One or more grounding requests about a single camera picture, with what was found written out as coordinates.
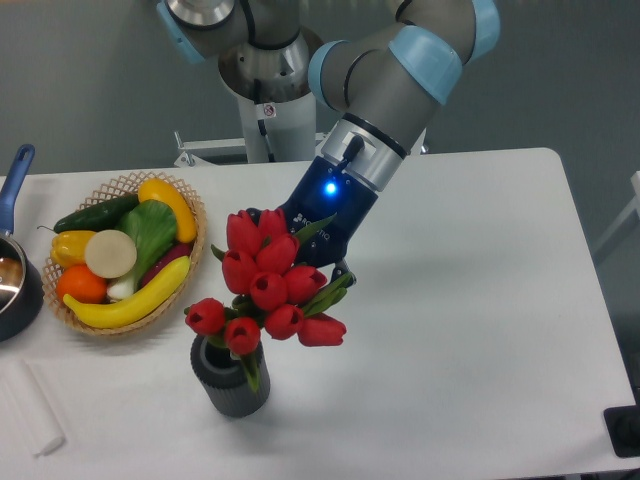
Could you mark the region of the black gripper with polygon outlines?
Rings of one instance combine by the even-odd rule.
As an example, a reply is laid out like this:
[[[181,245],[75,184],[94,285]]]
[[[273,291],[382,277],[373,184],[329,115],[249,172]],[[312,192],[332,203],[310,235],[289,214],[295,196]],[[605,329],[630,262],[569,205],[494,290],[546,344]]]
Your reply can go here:
[[[287,227],[294,232],[314,222],[330,220],[301,243],[296,261],[314,267],[335,263],[329,286],[355,285],[357,278],[344,257],[349,241],[377,198],[374,191],[355,177],[316,157],[280,206]]]

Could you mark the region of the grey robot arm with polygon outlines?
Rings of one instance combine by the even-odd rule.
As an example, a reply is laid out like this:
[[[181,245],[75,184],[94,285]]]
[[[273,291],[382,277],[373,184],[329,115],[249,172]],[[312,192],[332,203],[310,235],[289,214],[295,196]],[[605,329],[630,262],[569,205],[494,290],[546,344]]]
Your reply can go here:
[[[395,1],[388,28],[323,42],[295,1],[161,1],[192,63],[213,58],[236,98],[247,159],[309,168],[283,205],[293,232],[326,220],[301,262],[347,271],[347,245],[469,62],[491,51],[491,1]]]

